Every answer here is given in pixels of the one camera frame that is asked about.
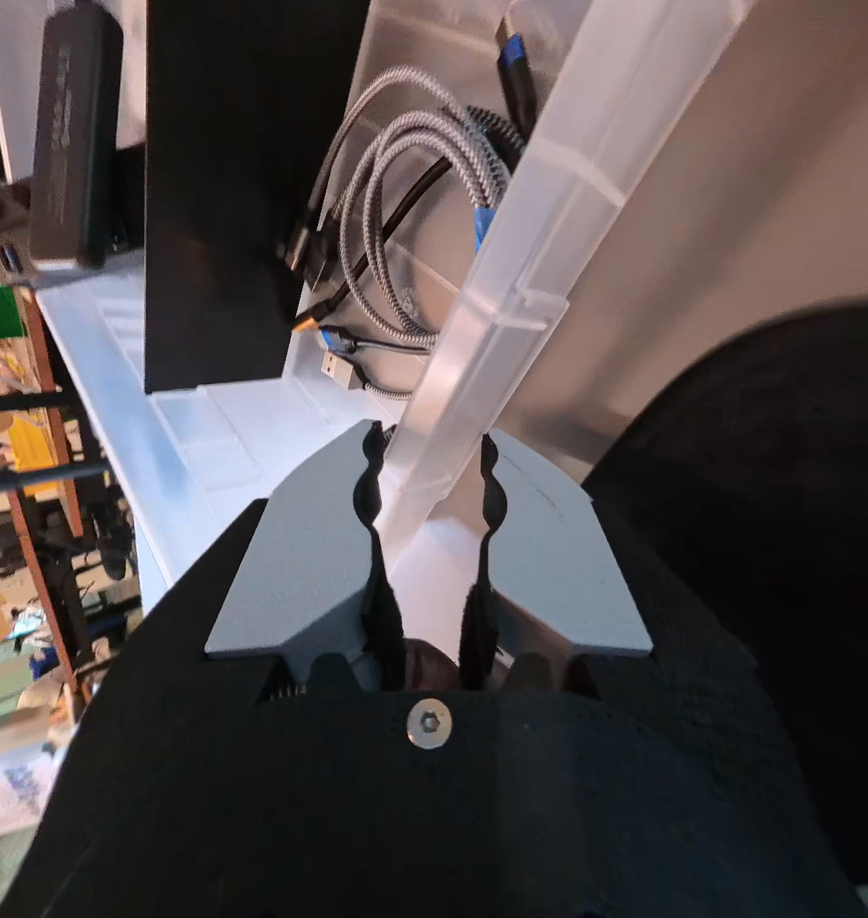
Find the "person's left hand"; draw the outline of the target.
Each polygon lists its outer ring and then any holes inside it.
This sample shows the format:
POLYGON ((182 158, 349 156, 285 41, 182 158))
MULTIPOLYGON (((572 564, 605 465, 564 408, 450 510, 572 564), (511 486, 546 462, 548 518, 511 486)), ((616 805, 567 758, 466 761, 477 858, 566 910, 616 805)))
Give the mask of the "person's left hand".
POLYGON ((449 692, 461 685, 458 666, 438 647, 419 639, 404 640, 404 690, 413 692, 449 692))

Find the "metal storage shelf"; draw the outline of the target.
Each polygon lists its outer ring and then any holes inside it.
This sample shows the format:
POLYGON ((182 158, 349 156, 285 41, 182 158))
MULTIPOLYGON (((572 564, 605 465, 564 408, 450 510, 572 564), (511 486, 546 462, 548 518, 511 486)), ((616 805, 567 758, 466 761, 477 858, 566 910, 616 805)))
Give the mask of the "metal storage shelf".
POLYGON ((88 608, 79 577, 139 571, 131 511, 35 297, 3 289, 17 315, 0 335, 0 578, 24 568, 78 710, 110 666, 138 593, 88 608))

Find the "braided grey cable blue tape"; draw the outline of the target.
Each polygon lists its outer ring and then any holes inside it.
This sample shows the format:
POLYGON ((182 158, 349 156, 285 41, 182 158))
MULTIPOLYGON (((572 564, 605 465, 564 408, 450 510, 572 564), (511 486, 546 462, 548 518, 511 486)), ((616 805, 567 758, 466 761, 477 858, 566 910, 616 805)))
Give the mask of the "braided grey cable blue tape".
POLYGON ((348 134, 361 115, 383 91, 406 86, 422 91, 437 103, 435 108, 409 109, 394 117, 366 145, 358 164, 338 195, 330 214, 338 229, 338 258, 347 293, 371 324, 402 345, 429 351, 438 333, 423 326, 402 305, 395 290, 386 255, 382 191, 390 169, 405 154, 437 154, 454 172, 476 216, 494 215, 510 183, 511 169, 488 138, 484 115, 474 114, 438 78, 409 64, 390 66, 371 80, 346 109, 328 146, 314 192, 324 196, 321 180, 331 178, 333 166, 348 134), (360 233, 366 270, 382 294, 391 319, 371 303, 359 279, 358 261, 351 254, 351 228, 356 206, 361 205, 360 233))

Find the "black USB cable plug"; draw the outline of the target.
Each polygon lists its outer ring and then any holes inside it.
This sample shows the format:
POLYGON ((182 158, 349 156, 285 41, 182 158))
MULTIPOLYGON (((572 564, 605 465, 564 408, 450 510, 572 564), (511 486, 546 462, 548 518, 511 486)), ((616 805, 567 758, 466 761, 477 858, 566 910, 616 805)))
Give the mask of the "black USB cable plug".
POLYGON ((41 272, 101 267, 111 237, 123 32, 97 2, 43 30, 31 176, 29 255, 41 272))

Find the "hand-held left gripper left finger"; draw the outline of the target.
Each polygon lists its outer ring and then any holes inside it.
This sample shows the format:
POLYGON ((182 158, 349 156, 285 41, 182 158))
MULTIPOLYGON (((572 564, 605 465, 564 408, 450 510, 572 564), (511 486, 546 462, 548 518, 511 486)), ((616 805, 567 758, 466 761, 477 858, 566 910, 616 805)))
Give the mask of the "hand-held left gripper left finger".
POLYGON ((405 688, 403 620, 374 525, 386 445, 381 421, 358 421, 272 491, 208 658, 276 656, 305 684, 315 660, 340 655, 363 687, 405 688))

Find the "black divider panel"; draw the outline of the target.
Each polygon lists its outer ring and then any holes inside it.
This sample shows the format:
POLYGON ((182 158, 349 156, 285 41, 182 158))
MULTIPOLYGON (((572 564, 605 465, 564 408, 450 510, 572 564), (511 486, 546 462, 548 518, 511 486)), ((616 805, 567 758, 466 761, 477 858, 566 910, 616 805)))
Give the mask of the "black divider panel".
POLYGON ((151 1, 143 386, 282 374, 278 255, 345 113, 367 1, 151 1))

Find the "black mesh wrist rest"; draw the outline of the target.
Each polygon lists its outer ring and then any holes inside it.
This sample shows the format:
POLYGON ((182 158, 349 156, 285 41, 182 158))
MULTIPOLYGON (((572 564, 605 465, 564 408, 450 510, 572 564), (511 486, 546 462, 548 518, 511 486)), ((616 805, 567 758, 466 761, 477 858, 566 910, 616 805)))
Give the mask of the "black mesh wrist rest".
POLYGON ((868 885, 868 299, 718 346, 582 487, 751 651, 841 866, 868 885))

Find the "clear plastic bin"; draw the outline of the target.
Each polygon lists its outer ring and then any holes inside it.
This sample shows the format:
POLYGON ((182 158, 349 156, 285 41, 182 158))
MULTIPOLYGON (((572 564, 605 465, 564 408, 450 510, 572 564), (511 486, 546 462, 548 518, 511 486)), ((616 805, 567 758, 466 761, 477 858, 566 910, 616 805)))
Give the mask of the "clear plastic bin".
MULTIPOLYGON (((411 636, 447 649, 485 534, 470 484, 474 434, 494 426, 569 309, 575 284, 620 217, 704 79, 756 2, 513 2, 540 92, 535 151, 510 180, 484 253, 459 180, 395 236, 391 274, 444 339, 433 357, 378 354, 379 376, 415 385, 407 407, 347 394, 320 371, 320 345, 288 343, 281 374, 143 394, 153 366, 154 256, 39 292, 96 431, 112 448, 138 528, 146 614, 251 500, 359 420, 395 422, 378 518, 387 574, 411 636)), ((0 138, 4 165, 25 175, 38 117, 41 33, 73 2, 0 2, 0 138)), ((358 2, 359 52, 348 103, 387 66, 417 65, 454 95, 500 105, 486 49, 504 2, 358 2)))

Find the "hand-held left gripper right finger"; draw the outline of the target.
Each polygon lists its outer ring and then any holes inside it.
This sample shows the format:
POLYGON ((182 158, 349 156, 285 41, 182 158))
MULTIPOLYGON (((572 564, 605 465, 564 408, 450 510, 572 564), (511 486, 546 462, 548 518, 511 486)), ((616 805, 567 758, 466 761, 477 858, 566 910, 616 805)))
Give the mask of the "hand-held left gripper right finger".
POLYGON ((459 674, 481 690, 500 653, 552 681, 581 656, 646 658, 653 643, 588 494, 505 432, 481 446, 486 534, 463 609, 459 674))

